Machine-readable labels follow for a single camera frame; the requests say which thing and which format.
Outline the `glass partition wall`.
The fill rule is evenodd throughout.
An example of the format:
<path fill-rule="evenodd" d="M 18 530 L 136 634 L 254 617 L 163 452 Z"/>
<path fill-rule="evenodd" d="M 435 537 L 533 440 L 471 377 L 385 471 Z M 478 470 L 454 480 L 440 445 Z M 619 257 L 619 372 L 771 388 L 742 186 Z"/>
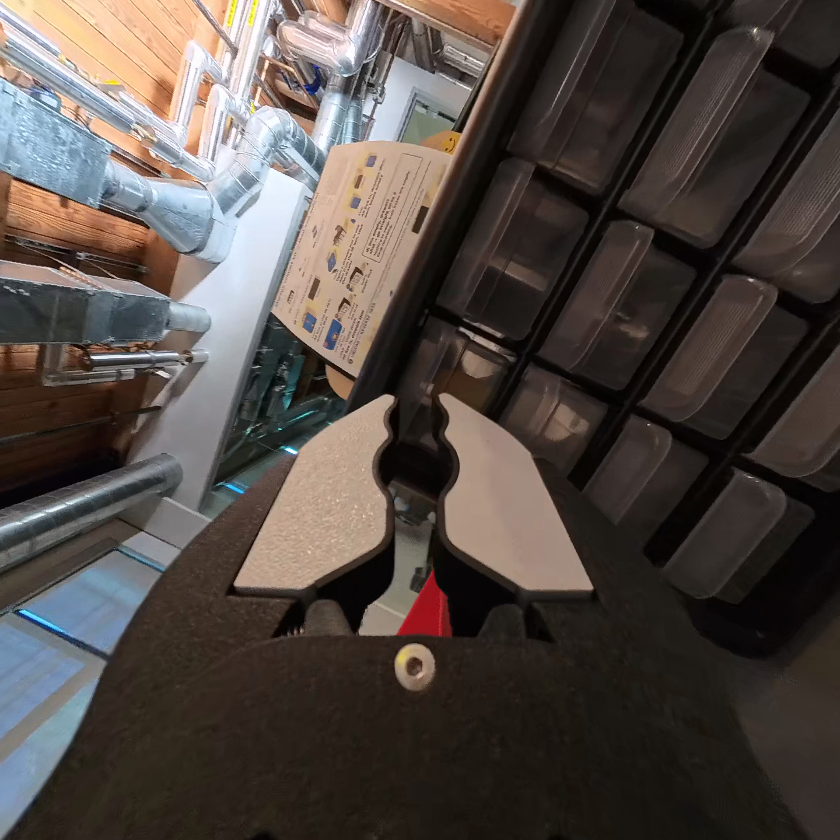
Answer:
<path fill-rule="evenodd" d="M 272 634 L 282 623 L 284 602 L 260 606 L 253 595 L 239 604 L 225 600 L 303 446 L 301 436 L 329 427 L 346 403 L 329 388 L 315 352 L 274 316 L 266 324 L 276 325 L 282 353 L 268 345 L 266 387 L 232 450 L 234 459 L 248 446 L 259 461 L 270 459 L 260 475 L 233 490 L 238 472 L 223 475 L 227 503 L 209 518 L 189 500 L 175 499 L 182 490 L 191 495 L 194 478 L 199 506 L 215 491 L 217 462 L 225 460 L 263 345 L 257 333 L 241 369 L 212 383 L 220 372 L 215 364 L 235 352 L 207 350 L 206 363 L 183 367 L 174 378 L 167 406 L 148 413 L 150 428 L 174 418 L 184 451 L 160 451 L 120 467 L 172 455 L 183 468 L 175 490 L 2 571 L 2 835 L 54 773 L 101 678 L 105 711 L 95 711 L 93 723 L 105 727 L 105 739 L 124 744 L 138 721 L 159 710 L 162 697 L 201 664 L 202 645 L 219 655 L 255 632 L 248 625 Z"/>

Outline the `printed instruction sheet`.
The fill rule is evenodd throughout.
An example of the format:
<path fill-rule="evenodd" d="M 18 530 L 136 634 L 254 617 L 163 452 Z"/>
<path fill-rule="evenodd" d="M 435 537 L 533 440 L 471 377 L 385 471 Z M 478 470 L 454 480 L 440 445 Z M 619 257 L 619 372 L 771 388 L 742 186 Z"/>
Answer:
<path fill-rule="evenodd" d="M 334 145 L 271 313 L 326 364 L 358 378 L 402 283 L 453 151 Z"/>

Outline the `round metal duct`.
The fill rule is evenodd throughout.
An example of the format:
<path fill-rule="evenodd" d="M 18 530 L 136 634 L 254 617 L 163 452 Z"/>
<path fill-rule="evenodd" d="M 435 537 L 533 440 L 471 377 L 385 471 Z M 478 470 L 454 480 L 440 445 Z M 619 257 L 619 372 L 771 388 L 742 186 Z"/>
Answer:
<path fill-rule="evenodd" d="M 142 501 L 170 494 L 182 480 L 179 461 L 161 454 L 6 507 L 1 511 L 1 570 L 27 562 Z"/>

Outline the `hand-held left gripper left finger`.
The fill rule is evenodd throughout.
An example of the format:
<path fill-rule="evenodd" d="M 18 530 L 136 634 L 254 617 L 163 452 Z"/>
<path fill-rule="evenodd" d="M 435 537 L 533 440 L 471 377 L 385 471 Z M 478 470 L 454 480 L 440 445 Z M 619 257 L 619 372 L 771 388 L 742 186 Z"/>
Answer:
<path fill-rule="evenodd" d="M 385 593 L 397 427 L 397 398 L 382 395 L 301 447 L 234 579 L 237 594 L 376 601 Z"/>

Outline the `metal air duct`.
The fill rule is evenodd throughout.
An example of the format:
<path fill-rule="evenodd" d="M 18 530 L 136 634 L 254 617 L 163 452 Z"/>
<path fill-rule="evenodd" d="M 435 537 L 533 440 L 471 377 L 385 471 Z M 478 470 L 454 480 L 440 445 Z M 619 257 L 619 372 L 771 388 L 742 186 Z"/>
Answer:
<path fill-rule="evenodd" d="M 133 280 L 76 269 L 1 265 L 1 344 L 38 345 L 36 370 L 47 387 L 123 382 L 204 364 L 202 349 L 132 350 L 171 332 L 204 335 L 209 313 Z"/>
<path fill-rule="evenodd" d="M 237 223 L 197 182 L 141 175 L 111 157 L 111 144 L 2 80 L 2 173 L 142 220 L 180 254 L 223 262 Z"/>

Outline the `wooden ceiling beam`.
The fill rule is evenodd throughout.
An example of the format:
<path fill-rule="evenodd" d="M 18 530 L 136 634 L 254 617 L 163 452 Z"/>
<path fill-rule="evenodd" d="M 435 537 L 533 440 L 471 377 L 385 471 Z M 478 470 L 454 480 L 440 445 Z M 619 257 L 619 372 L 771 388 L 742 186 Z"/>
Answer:
<path fill-rule="evenodd" d="M 502 1 L 382 1 L 400 14 L 475 46 L 503 40 L 518 8 Z"/>

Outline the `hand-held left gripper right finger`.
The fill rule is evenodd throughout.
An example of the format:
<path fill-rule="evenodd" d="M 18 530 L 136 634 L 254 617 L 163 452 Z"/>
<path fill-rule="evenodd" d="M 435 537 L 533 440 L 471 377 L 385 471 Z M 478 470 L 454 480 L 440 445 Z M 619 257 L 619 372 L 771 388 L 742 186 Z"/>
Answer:
<path fill-rule="evenodd" d="M 447 555 L 526 601 L 588 598 L 594 585 L 528 449 L 451 394 L 435 434 L 450 476 L 437 500 Z"/>

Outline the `red plastic bin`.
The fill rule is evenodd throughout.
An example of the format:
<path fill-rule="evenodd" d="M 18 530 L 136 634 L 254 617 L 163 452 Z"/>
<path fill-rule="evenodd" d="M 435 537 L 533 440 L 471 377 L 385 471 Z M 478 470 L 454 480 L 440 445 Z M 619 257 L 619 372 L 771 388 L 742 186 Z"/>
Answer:
<path fill-rule="evenodd" d="M 399 637 L 452 637 L 448 599 L 431 571 L 396 635 Z"/>

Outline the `silver pipe bundle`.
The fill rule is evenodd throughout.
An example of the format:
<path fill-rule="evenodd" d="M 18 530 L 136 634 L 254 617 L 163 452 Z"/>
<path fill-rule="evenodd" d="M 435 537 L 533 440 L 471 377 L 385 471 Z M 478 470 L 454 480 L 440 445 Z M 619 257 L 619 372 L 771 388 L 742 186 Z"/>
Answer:
<path fill-rule="evenodd" d="M 251 92 L 265 86 L 260 64 L 279 65 L 311 98 L 320 96 L 312 137 L 323 154 L 361 139 L 365 68 L 384 38 L 380 3 L 353 2 L 344 24 L 312 10 L 289 19 L 282 2 L 229 2 L 227 21 L 219 24 L 202 2 L 196 5 L 222 44 L 214 56 L 195 40 L 187 43 L 167 118 L 121 83 L 90 77 L 5 4 L 2 60 L 200 182 L 212 179 L 223 142 L 243 133 L 256 110 Z"/>

